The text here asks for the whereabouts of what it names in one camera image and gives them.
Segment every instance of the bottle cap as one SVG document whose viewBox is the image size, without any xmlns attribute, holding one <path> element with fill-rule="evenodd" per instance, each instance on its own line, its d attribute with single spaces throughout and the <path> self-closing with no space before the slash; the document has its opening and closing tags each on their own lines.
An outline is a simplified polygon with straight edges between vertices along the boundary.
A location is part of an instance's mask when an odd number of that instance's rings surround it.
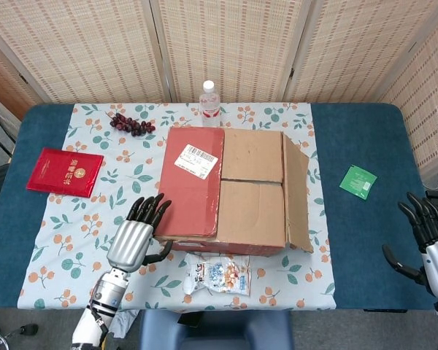
<svg viewBox="0 0 438 350">
<path fill-rule="evenodd" d="M 203 83 L 203 90 L 205 93 L 214 93 L 214 82 L 207 80 Z"/>
</svg>

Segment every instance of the blue chair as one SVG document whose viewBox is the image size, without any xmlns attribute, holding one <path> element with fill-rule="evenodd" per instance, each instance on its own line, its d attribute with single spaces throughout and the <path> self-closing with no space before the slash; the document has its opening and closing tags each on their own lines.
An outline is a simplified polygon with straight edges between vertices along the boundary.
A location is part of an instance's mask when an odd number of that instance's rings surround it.
<svg viewBox="0 0 438 350">
<path fill-rule="evenodd" d="M 293 350 L 289 311 L 205 311 L 198 327 L 179 324 L 180 314 L 145 310 L 140 349 Z"/>
</svg>

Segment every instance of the robotic hand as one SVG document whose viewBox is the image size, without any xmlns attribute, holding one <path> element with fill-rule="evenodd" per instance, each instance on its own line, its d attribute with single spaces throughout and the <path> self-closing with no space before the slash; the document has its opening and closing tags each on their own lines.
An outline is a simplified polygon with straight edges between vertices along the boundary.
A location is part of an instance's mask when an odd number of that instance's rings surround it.
<svg viewBox="0 0 438 350">
<path fill-rule="evenodd" d="M 383 254 L 389 265 L 400 274 L 422 284 L 427 291 L 438 298 L 438 208 L 427 198 L 420 199 L 408 192 L 407 198 L 413 205 L 399 202 L 398 207 L 407 216 L 412 226 L 418 250 L 422 255 L 423 267 L 420 270 L 401 264 L 388 245 L 383 245 Z M 435 303 L 438 316 L 438 302 Z"/>
<path fill-rule="evenodd" d="M 112 270 L 103 273 L 96 282 L 73 332 L 71 350 L 100 349 L 128 286 L 127 274 L 141 265 L 162 261 L 170 253 L 172 241 L 168 241 L 159 254 L 146 255 L 153 233 L 171 204 L 171 201 L 165 201 L 157 209 L 163 197 L 161 193 L 146 201 L 143 197 L 138 199 L 118 228 L 107 253 Z"/>
</svg>

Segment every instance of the snack bag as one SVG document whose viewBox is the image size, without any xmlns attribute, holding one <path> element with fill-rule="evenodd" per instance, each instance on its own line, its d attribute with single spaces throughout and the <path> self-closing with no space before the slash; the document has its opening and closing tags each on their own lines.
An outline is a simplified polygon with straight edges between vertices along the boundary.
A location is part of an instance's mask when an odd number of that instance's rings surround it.
<svg viewBox="0 0 438 350">
<path fill-rule="evenodd" d="M 214 292 L 250 295 L 250 257 L 208 257 L 186 254 L 187 273 L 183 292 L 207 288 Z"/>
</svg>

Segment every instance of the white cloth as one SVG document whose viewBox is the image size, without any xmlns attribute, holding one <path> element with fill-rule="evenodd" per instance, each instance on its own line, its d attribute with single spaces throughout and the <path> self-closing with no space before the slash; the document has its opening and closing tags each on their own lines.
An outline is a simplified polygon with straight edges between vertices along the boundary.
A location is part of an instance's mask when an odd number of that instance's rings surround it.
<svg viewBox="0 0 438 350">
<path fill-rule="evenodd" d="M 157 193 L 170 127 L 197 125 L 284 131 L 310 158 L 307 192 L 315 253 L 287 248 L 251 257 L 251 295 L 184 295 L 184 252 L 132 273 L 121 308 L 326 309 L 335 308 L 334 278 L 315 132 L 309 104 L 222 104 L 220 117 L 203 121 L 197 104 L 77 104 L 63 149 L 104 155 L 92 198 L 50 194 L 28 266 L 19 308 L 84 308 L 109 264 L 111 239 L 141 195 Z M 150 121 L 152 135 L 132 137 L 109 125 L 107 114 Z M 149 253 L 160 246 L 153 242 Z"/>
<path fill-rule="evenodd" d="M 114 338 L 125 338 L 138 313 L 139 310 L 117 312 L 110 324 L 109 332 L 114 333 Z"/>
</svg>

